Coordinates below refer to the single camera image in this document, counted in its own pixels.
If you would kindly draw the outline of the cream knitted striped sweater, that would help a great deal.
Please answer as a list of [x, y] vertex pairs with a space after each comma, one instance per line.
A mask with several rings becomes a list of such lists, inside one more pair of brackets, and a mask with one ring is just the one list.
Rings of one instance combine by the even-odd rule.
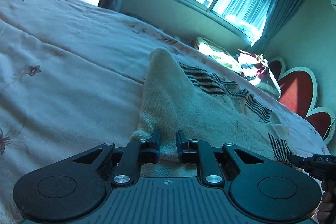
[[175, 61], [164, 49], [150, 55], [137, 130], [132, 140], [161, 133], [157, 164], [142, 167], [142, 176], [195, 176], [193, 165], [178, 161], [176, 133], [213, 147], [233, 143], [268, 159], [289, 164], [297, 151], [288, 126], [237, 82]]

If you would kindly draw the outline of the red heart-shaped headboard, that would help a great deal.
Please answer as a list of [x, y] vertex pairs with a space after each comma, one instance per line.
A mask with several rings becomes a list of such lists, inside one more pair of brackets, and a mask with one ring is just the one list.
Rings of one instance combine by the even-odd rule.
[[318, 107], [318, 84], [313, 71], [307, 67], [286, 69], [285, 61], [275, 57], [269, 62], [281, 90], [279, 102], [307, 120], [329, 144], [335, 133], [335, 114], [328, 107]]

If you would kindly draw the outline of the pink floral bed quilt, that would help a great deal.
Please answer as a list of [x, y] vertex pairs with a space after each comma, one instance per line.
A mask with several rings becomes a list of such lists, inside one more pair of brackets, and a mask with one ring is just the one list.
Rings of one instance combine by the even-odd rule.
[[20, 223], [24, 174], [136, 130], [150, 54], [235, 81], [277, 116], [274, 136], [300, 156], [329, 150], [319, 133], [267, 93], [138, 19], [79, 0], [1, 0], [1, 223]]

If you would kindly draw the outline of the crumpled colourful blanket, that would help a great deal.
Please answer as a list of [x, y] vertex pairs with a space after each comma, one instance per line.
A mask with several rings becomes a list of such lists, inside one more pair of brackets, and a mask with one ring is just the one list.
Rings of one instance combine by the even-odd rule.
[[244, 77], [242, 68], [237, 61], [237, 57], [232, 56], [227, 50], [224, 48], [217, 46], [213, 42], [208, 39], [202, 37], [196, 37], [192, 42], [192, 46], [201, 52], [202, 54], [214, 59], [222, 66], [226, 67], [237, 73], [238, 75]]

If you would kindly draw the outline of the striped pillow with pillowcase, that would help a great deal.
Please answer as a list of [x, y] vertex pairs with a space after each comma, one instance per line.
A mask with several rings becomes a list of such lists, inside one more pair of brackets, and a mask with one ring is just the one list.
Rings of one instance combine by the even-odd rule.
[[280, 98], [280, 87], [263, 55], [238, 50], [236, 57], [249, 83], [276, 100]]

